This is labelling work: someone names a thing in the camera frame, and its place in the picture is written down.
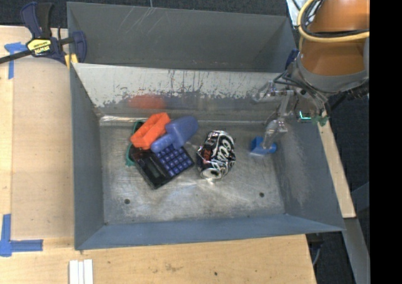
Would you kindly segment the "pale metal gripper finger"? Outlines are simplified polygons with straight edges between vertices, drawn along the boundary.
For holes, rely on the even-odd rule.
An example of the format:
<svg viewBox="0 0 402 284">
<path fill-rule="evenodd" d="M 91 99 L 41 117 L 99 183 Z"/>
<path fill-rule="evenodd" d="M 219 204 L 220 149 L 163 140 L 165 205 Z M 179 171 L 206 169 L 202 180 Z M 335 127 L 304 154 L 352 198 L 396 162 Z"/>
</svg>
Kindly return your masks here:
<svg viewBox="0 0 402 284">
<path fill-rule="evenodd" d="M 263 149 L 269 151 L 272 145 L 288 132 L 284 119 L 274 119 L 266 127 L 263 136 Z"/>
<path fill-rule="evenodd" d="M 276 92 L 277 90 L 275 83 L 272 80 L 270 80 L 257 90 L 257 92 L 254 95 L 254 100 L 255 101 L 273 100 L 273 98 L 276 97 Z"/>
</svg>

